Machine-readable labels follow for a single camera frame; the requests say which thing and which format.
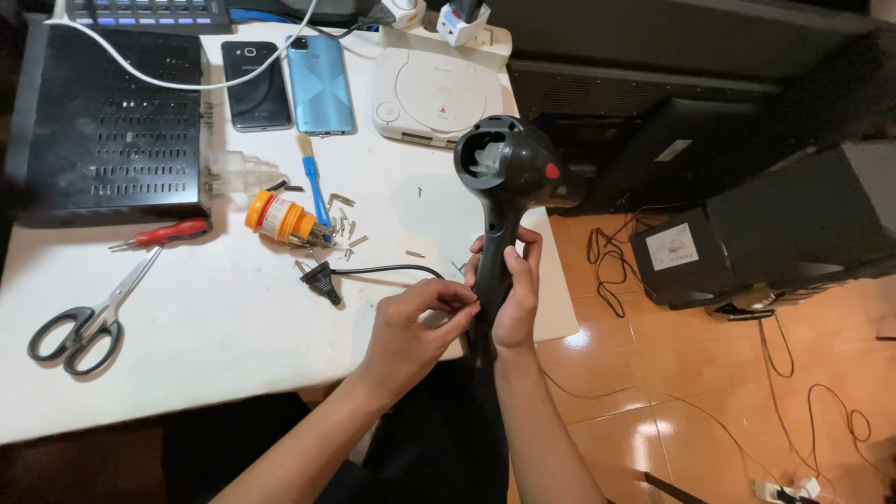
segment scissors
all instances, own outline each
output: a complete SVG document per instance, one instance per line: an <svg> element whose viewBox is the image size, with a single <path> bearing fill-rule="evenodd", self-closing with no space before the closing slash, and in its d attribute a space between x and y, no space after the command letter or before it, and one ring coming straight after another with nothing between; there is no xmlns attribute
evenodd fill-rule
<svg viewBox="0 0 896 504"><path fill-rule="evenodd" d="M38 329L37 333L31 337L28 343L28 356L38 362L55 361L63 355L62 368L65 372L73 376L89 375L99 368L102 368L118 348L121 334L124 328L118 322L118 307L132 291L140 279L155 262L159 256L162 247L156 247L152 252L146 255L142 261L127 274L125 279L117 285L117 287L109 294L109 297L94 307L75 307L68 309L59 315L50 318L46 324ZM52 352L41 355L40 342L50 332L53 327L60 322L73 320L74 326L63 338L62 342ZM103 336L109 338L109 348L102 359L87 369L77 369L78 359L87 352L94 343Z"/></svg>

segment blue brush handle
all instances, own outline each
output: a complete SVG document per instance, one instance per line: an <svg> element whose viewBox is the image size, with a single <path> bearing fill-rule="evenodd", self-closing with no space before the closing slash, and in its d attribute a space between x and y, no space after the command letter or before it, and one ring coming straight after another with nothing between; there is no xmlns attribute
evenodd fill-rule
<svg viewBox="0 0 896 504"><path fill-rule="evenodd" d="M314 214L317 215L317 220L321 224L329 228L330 215L327 213L326 204L323 203L321 185L317 180L317 163L314 162L312 156L306 156L302 158L302 166L305 167L305 174L308 176L308 181L311 182L311 193L314 195Z"/></svg>

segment black smartphone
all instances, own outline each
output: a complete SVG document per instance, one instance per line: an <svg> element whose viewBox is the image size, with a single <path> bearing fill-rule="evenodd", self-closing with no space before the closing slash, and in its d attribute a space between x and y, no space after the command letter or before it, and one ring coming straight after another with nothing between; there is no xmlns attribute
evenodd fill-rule
<svg viewBox="0 0 896 504"><path fill-rule="evenodd" d="M222 42L224 78L245 77L275 52L273 42ZM266 131L292 127L292 107L286 94L280 60L244 83L227 88L230 122L237 131Z"/></svg>

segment dark pants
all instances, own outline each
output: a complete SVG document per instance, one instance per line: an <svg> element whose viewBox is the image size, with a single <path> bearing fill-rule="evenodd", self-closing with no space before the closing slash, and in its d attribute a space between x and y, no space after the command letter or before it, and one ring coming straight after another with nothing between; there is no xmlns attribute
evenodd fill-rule
<svg viewBox="0 0 896 504"><path fill-rule="evenodd" d="M287 393L166 416L169 501L209 501L309 413ZM317 502L505 503L508 473L492 370L440 362L382 418L364 463L343 463Z"/></svg>

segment screwdriver handle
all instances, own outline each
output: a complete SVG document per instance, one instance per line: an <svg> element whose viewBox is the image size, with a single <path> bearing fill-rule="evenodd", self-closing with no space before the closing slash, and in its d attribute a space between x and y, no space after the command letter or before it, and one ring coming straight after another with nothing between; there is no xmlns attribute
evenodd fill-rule
<svg viewBox="0 0 896 504"><path fill-rule="evenodd" d="M165 245L179 239L196 239L211 231L211 219L194 217L178 222L172 226L165 226L144 233L137 233L137 247L144 248L153 245Z"/></svg>

